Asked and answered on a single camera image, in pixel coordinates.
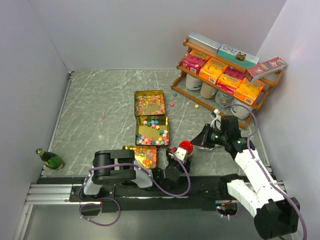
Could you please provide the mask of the gold tin of gummy candies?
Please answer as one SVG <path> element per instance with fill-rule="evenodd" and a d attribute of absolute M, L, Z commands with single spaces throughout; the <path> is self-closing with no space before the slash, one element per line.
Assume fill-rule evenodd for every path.
<path fill-rule="evenodd" d="M 125 145 L 124 150 L 133 150 L 135 161 L 146 169 L 157 167 L 157 148 L 155 146 L 133 146 Z"/>

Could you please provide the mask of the red jar lid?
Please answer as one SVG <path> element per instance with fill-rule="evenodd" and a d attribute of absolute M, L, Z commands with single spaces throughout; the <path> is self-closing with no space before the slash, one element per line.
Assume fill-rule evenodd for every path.
<path fill-rule="evenodd" d="M 179 144 L 179 147 L 187 150 L 188 153 L 193 152 L 193 149 L 194 149 L 193 145 L 188 140 L 181 141 Z"/>

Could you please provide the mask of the silver metal scoop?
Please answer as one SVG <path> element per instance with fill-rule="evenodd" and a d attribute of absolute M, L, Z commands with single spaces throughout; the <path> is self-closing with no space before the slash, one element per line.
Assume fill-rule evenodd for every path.
<path fill-rule="evenodd" d="M 204 147 L 204 146 L 198 146 L 197 149 L 200 150 L 200 151 L 204 151 L 204 152 L 212 152 L 216 149 L 219 149 L 219 148 L 223 148 L 223 146 L 221 145 L 215 145 L 214 147 Z"/>

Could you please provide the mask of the gold tin of stick candies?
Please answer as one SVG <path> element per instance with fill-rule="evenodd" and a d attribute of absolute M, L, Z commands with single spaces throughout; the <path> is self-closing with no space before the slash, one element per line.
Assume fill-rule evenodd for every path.
<path fill-rule="evenodd" d="M 134 92 L 135 117 L 163 116 L 165 113 L 165 96 L 162 90 L 141 90 Z"/>

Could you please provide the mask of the clear glass jar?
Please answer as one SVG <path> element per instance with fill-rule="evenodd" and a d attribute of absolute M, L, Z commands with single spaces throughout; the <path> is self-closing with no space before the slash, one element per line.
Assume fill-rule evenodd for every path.
<path fill-rule="evenodd" d="M 186 155 L 188 158 L 191 158 L 193 156 L 193 152 L 188 152 L 187 155 Z"/>

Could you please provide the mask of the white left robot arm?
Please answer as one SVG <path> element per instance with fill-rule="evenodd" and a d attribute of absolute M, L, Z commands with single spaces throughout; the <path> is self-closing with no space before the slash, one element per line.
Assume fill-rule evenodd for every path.
<path fill-rule="evenodd" d="M 188 151 L 170 148 L 166 157 L 166 168 L 149 169 L 135 159 L 132 149 L 98 151 L 77 195 L 81 200 L 94 201 L 103 186 L 121 185 L 143 193 L 162 192 L 170 197 L 183 197 L 191 190 Z"/>

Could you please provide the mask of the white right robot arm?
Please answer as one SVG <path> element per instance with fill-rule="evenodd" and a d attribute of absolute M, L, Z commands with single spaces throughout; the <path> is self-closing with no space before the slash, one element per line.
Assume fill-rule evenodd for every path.
<path fill-rule="evenodd" d="M 247 186 L 238 174 L 228 174 L 220 178 L 218 193 L 223 199 L 233 197 L 241 203 L 253 217 L 262 239 L 280 238 L 298 230 L 299 202 L 279 188 L 250 139 L 241 135 L 237 117 L 222 116 L 219 127 L 205 124 L 191 144 L 205 149 L 217 145 L 224 147 L 245 173 L 251 186 Z"/>

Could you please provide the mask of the gold tin of star candies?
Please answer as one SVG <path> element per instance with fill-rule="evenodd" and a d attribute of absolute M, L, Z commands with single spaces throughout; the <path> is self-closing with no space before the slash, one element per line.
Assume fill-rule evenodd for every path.
<path fill-rule="evenodd" d="M 135 145 L 168 147 L 170 143 L 169 118 L 167 116 L 138 116 L 136 118 Z"/>

